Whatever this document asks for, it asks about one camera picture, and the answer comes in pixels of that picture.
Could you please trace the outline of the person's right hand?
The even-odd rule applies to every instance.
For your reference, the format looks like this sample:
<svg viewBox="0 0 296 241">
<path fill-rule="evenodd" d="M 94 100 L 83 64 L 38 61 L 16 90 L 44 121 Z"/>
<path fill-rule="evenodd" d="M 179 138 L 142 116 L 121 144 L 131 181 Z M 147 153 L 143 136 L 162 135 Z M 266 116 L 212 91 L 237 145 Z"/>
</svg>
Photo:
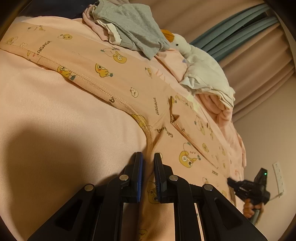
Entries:
<svg viewBox="0 0 296 241">
<path fill-rule="evenodd" d="M 259 210 L 259 214 L 262 214 L 264 212 L 264 208 L 264 203 L 253 205 L 250 199 L 245 199 L 243 206 L 243 215 L 246 218 L 252 218 L 252 216 L 254 216 L 255 214 L 255 209 Z"/>
</svg>

